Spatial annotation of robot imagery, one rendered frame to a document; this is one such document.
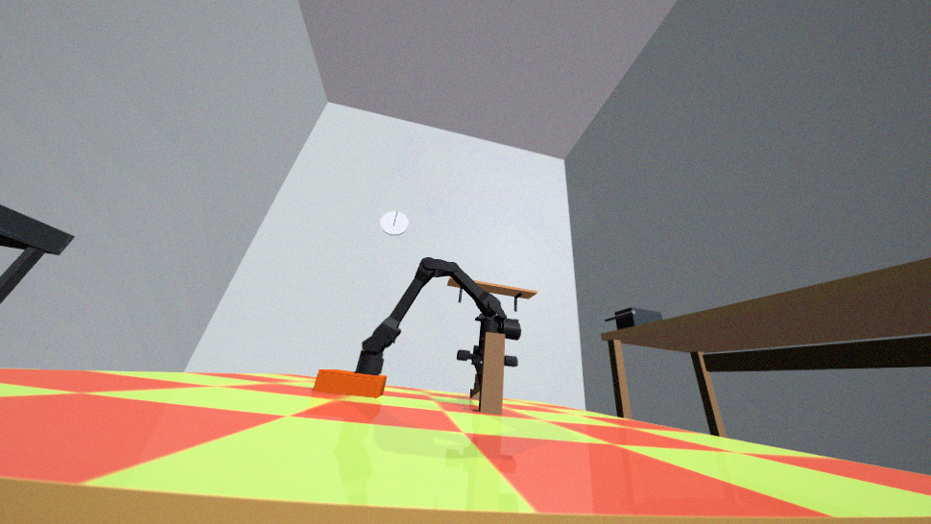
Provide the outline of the brown wooden post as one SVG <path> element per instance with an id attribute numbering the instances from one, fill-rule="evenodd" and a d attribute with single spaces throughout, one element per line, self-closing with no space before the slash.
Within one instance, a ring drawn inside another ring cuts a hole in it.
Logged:
<path id="1" fill-rule="evenodd" d="M 503 414 L 505 334 L 484 335 L 480 392 L 470 389 L 471 399 L 479 399 L 480 413 Z"/>

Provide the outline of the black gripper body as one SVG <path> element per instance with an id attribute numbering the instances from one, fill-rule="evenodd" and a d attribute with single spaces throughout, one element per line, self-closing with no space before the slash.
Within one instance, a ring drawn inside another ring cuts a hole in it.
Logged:
<path id="1" fill-rule="evenodd" d="M 457 360 L 459 361 L 471 360 L 474 363 L 481 363 L 483 357 L 480 357 L 480 356 L 483 356 L 484 335 L 485 334 L 481 334 L 479 337 L 478 354 L 471 354 L 470 351 L 468 350 L 458 350 Z M 504 366 L 512 367 L 512 368 L 518 367 L 518 359 L 514 356 L 505 355 Z"/>

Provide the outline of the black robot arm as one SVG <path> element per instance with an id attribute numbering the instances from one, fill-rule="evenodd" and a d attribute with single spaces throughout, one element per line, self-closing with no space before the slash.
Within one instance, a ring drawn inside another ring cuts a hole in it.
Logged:
<path id="1" fill-rule="evenodd" d="M 518 341 L 521 327 L 517 319 L 507 319 L 501 302 L 492 294 L 481 289 L 455 262 L 424 257 L 418 266 L 415 278 L 388 318 L 381 322 L 372 335 L 362 342 L 357 369 L 354 373 L 379 375 L 384 359 L 383 351 L 395 342 L 401 333 L 398 328 L 422 287 L 432 277 L 451 276 L 475 301 L 481 314 L 475 319 L 481 322 L 480 335 L 505 334 L 505 339 Z M 498 328 L 497 328 L 498 327 Z M 365 350 L 365 351 L 364 351 Z"/>

